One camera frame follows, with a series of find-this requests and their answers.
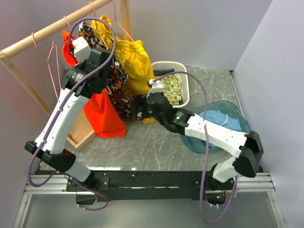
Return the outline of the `orange shorts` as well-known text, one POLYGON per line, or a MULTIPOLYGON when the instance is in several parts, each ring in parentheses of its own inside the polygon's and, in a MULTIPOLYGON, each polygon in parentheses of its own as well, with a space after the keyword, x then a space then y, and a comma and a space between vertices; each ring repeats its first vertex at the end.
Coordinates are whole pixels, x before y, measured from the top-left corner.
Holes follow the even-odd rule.
POLYGON ((126 126, 108 97, 106 88, 94 94, 84 106, 85 115, 95 134, 100 138, 124 137, 126 126))

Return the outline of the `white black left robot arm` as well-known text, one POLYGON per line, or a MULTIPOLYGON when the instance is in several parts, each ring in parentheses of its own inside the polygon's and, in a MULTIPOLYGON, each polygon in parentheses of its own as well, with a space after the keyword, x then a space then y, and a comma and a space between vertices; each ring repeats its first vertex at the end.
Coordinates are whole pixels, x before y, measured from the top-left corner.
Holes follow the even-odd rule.
POLYGON ((65 149, 66 139, 80 111, 93 94, 101 94, 109 80, 114 52, 103 48, 89 50, 89 57, 68 69, 57 104, 43 131, 25 150, 44 163, 77 180, 85 191, 94 187, 93 173, 77 161, 76 155, 65 149))

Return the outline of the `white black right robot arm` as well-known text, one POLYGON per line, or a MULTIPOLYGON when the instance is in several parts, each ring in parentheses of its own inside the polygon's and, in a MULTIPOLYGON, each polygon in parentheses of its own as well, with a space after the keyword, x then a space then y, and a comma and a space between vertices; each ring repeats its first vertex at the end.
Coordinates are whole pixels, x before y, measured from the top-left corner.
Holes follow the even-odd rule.
POLYGON ((213 165, 202 174, 202 184, 219 189, 235 176, 254 178, 264 153, 260 136, 255 131, 238 132, 205 120, 183 108, 174 108, 163 93, 137 95, 133 101, 133 115, 153 117, 172 133, 204 140, 231 154, 231 158, 213 165))

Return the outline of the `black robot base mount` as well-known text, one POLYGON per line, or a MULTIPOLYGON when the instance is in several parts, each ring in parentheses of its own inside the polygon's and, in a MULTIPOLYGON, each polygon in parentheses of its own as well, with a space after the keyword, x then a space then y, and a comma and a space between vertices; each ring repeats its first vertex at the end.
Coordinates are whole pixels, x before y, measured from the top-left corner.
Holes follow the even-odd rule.
POLYGON ((235 186, 235 178, 221 183, 207 171, 93 171, 85 182, 67 177, 67 192, 76 194, 80 205, 114 200, 192 199, 225 193, 235 186))

